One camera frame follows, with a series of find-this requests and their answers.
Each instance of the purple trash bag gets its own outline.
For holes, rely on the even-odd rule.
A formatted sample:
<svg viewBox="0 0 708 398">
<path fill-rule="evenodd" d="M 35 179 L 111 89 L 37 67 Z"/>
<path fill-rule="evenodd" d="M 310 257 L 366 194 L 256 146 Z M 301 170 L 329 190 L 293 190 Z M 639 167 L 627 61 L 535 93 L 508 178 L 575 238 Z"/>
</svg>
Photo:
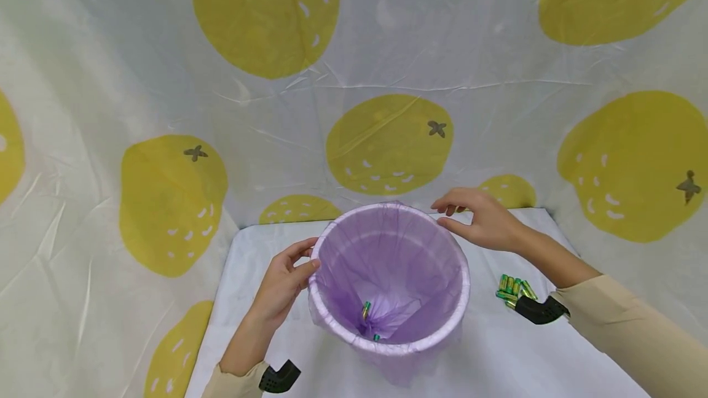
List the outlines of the purple trash bag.
<svg viewBox="0 0 708 398">
<path fill-rule="evenodd" d="M 327 226 L 312 258 L 322 263 L 309 280 L 313 321 L 391 384 L 410 386 L 460 338 L 470 269 L 455 238 L 425 213 L 401 203 L 349 211 Z"/>
</svg>

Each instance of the beige sleeve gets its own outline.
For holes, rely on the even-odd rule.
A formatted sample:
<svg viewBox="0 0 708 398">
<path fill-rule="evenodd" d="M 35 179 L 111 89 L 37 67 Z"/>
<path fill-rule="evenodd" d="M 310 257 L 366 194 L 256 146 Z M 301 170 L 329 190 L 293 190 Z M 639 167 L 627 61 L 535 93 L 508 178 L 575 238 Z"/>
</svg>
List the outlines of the beige sleeve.
<svg viewBox="0 0 708 398">
<path fill-rule="evenodd" d="M 265 362 L 260 362 L 245 376 L 237 377 L 223 373 L 217 365 L 202 398 L 261 398 L 264 393 L 258 389 L 258 384 L 268 367 Z"/>
<path fill-rule="evenodd" d="M 609 276 L 551 294 L 570 324 L 652 398 L 704 396 L 708 349 Z"/>
</svg>

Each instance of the black wrist strap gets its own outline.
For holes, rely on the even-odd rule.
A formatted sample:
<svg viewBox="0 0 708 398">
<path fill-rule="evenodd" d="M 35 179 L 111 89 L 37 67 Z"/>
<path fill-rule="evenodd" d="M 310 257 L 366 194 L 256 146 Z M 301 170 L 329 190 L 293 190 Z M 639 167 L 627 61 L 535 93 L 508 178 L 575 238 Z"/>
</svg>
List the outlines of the black wrist strap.
<svg viewBox="0 0 708 398">
<path fill-rule="evenodd" d="M 258 389 L 268 393 L 283 393 L 288 392 L 293 387 L 295 381 L 300 376 L 300 370 L 295 367 L 292 361 L 285 361 L 279 371 L 275 371 L 269 366 L 261 377 L 261 382 L 258 384 Z"/>
<path fill-rule="evenodd" d="M 548 297 L 546 302 L 540 303 L 522 295 L 516 302 L 514 310 L 533 324 L 548 324 L 563 315 L 570 315 L 568 309 L 565 309 L 565 306 L 554 297 Z"/>
</svg>

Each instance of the green battery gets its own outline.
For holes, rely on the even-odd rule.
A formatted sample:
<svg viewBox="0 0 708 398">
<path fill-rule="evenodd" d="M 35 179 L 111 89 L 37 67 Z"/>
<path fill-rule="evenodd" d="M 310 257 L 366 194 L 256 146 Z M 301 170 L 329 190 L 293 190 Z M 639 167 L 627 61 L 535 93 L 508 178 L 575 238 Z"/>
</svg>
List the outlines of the green battery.
<svg viewBox="0 0 708 398">
<path fill-rule="evenodd" d="M 538 297 L 536 296 L 536 292 L 533 291 L 533 289 L 531 288 L 531 285 L 529 284 L 528 281 L 522 280 L 521 286 L 523 286 L 524 291 L 526 291 L 526 294 L 528 297 L 530 297 L 530 299 L 538 300 Z"/>
<path fill-rule="evenodd" d="M 364 303 L 364 308 L 361 310 L 361 315 L 364 317 L 364 320 L 369 316 L 369 309 L 371 309 L 371 303 L 367 301 Z"/>
<path fill-rule="evenodd" d="M 512 294 L 518 297 L 519 291 L 521 291 L 521 278 L 516 278 L 516 280 L 514 280 L 514 290 L 512 291 Z"/>
<path fill-rule="evenodd" d="M 500 280 L 499 280 L 499 290 L 500 291 L 505 291 L 506 290 L 506 279 L 509 278 L 506 273 L 503 273 Z"/>
<path fill-rule="evenodd" d="M 513 296 L 513 295 L 511 295 L 511 294 L 507 294 L 507 293 L 504 292 L 504 291 L 498 291 L 498 292 L 497 292 L 497 297 L 498 297 L 498 299 L 501 298 L 502 300 L 509 300 L 509 301 L 513 301 L 513 302 L 515 302 L 515 303 L 516 303 L 516 300 L 518 300 L 517 297 L 515 297 L 515 296 Z"/>
<path fill-rule="evenodd" d="M 504 288 L 504 291 L 506 291 L 507 294 L 514 293 L 514 278 L 513 277 L 507 277 L 506 287 Z"/>
</svg>

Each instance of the finger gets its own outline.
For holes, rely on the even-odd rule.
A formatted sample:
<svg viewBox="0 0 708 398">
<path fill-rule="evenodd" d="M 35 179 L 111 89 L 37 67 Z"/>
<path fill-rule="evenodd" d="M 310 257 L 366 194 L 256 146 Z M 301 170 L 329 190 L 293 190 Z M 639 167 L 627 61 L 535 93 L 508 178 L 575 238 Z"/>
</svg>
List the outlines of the finger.
<svg viewBox="0 0 708 398">
<path fill-rule="evenodd" d="M 461 208 L 468 208 L 470 211 L 474 212 L 476 205 L 476 199 L 479 196 L 479 189 L 474 188 L 454 188 L 450 190 L 447 194 L 444 194 L 442 198 L 437 199 L 432 208 L 446 208 L 447 206 L 459 206 Z"/>
<path fill-rule="evenodd" d="M 293 258 L 302 255 L 303 252 L 305 252 L 309 248 L 312 248 L 315 243 L 317 243 L 317 237 L 313 236 L 312 238 L 308 238 L 307 240 L 298 241 L 297 243 L 289 245 L 279 255 L 286 255 L 288 256 L 288 258 Z"/>
<path fill-rule="evenodd" d="M 295 268 L 289 274 L 289 280 L 293 287 L 303 286 L 302 283 L 307 283 L 307 278 L 310 278 L 313 273 L 317 272 L 321 266 L 320 260 L 313 259 L 307 263 L 303 263 Z"/>
<path fill-rule="evenodd" d="M 452 218 L 438 218 L 438 225 L 444 227 L 453 234 L 460 235 L 463 238 L 469 239 L 470 235 L 470 225 L 465 225 L 457 220 L 452 220 Z"/>
</svg>

